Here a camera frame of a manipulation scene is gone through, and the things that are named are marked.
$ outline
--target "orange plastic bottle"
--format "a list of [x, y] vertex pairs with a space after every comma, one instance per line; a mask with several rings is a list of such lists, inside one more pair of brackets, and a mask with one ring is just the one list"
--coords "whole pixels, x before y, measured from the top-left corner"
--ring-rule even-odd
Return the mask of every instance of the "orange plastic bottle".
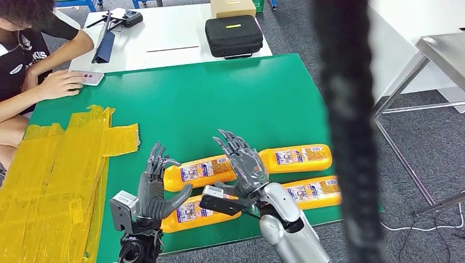
[[216, 181], [234, 180], [236, 175], [226, 155], [183, 163], [179, 167], [168, 167], [163, 178], [165, 190], [170, 192], [181, 191], [185, 184], [192, 184], [196, 188], [211, 185]]
[[336, 176], [324, 176], [282, 185], [302, 210], [341, 203]]
[[324, 144], [266, 149], [258, 154], [269, 174], [323, 171], [332, 163], [330, 148]]
[[[224, 195], [225, 198], [234, 199], [232, 196]], [[163, 219], [161, 229], [163, 232], [172, 233], [199, 226], [216, 224], [238, 218], [241, 213], [233, 216], [211, 211], [200, 207], [202, 196], [190, 197], [171, 215]]]

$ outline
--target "human hand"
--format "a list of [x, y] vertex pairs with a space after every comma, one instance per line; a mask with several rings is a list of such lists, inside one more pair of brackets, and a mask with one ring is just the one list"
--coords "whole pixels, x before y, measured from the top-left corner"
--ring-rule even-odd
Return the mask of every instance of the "human hand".
[[38, 85], [38, 75], [35, 74], [31, 68], [28, 68], [26, 71], [26, 78], [24, 79], [24, 83], [21, 86], [21, 92], [25, 92], [30, 90]]
[[80, 84], [83, 81], [84, 76], [79, 72], [59, 70], [48, 75], [42, 84], [35, 86], [31, 91], [36, 92], [40, 100], [75, 96], [83, 87]]

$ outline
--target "bottle label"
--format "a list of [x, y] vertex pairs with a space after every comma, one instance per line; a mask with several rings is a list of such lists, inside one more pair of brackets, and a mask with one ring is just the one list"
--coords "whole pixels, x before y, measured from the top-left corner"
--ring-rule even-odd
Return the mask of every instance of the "bottle label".
[[204, 176], [212, 176], [215, 174], [225, 173], [231, 171], [231, 165], [229, 160], [224, 158], [218, 158], [213, 161], [192, 164], [185, 167], [181, 167], [181, 179], [183, 182], [202, 178]]
[[178, 216], [178, 222], [184, 223], [188, 221], [195, 220], [197, 218], [204, 218], [214, 214], [214, 211], [201, 208], [200, 202], [192, 202], [183, 204], [176, 209], [176, 214]]
[[287, 192], [296, 202], [312, 201], [339, 195], [339, 186], [335, 179], [314, 182], [287, 188]]
[[325, 150], [321, 146], [302, 148], [301, 150], [277, 151], [275, 154], [279, 165], [311, 162], [326, 158]]

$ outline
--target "black cable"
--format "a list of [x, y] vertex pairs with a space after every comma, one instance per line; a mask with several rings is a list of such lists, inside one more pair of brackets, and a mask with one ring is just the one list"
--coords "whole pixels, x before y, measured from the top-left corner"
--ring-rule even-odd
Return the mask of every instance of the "black cable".
[[400, 251], [399, 251], [399, 255], [398, 255], [399, 263], [402, 263], [402, 260], [400, 259], [400, 255], [401, 255], [401, 253], [402, 253], [402, 250], [404, 250], [405, 244], [407, 244], [407, 240], [409, 239], [410, 233], [412, 232], [413, 227], [415, 226], [415, 224], [416, 224], [420, 219], [421, 219], [421, 218], [417, 218], [417, 219], [413, 222], [413, 224], [410, 226], [409, 233], [407, 234], [407, 237], [406, 237], [405, 240], [404, 240], [404, 244], [402, 245], [402, 247], [400, 248]]
[[367, 6], [368, 0], [315, 0], [311, 17], [320, 44], [347, 251], [352, 263], [383, 263]]
[[434, 226], [436, 227], [436, 230], [438, 231], [438, 234], [439, 236], [441, 237], [441, 239], [443, 240], [444, 244], [446, 245], [446, 249], [447, 249], [447, 256], [448, 256], [448, 260], [447, 262], [450, 263], [450, 249], [449, 249], [449, 245], [447, 244], [446, 240], [444, 239], [444, 237], [441, 235], [441, 232], [439, 231], [439, 228], [438, 228], [438, 224], [436, 223], [436, 219], [438, 218], [438, 216], [440, 214], [442, 214], [444, 212], [441, 211], [439, 214], [437, 214], [435, 217], [434, 217]]
[[253, 217], [253, 218], [256, 218], [256, 219], [260, 220], [260, 217], [259, 217], [259, 216], [256, 216], [256, 215], [250, 213], [250, 212], [247, 211], [246, 209], [243, 209], [242, 212], [244, 212], [244, 214], [246, 214], [246, 215], [249, 215], [249, 216], [251, 216], [251, 217]]

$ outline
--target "cardboard box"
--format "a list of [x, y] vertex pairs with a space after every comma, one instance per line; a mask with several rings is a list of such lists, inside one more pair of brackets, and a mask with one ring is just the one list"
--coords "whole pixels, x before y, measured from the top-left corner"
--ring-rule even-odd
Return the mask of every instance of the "cardboard box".
[[210, 0], [213, 18], [251, 15], [255, 17], [257, 8], [252, 0]]

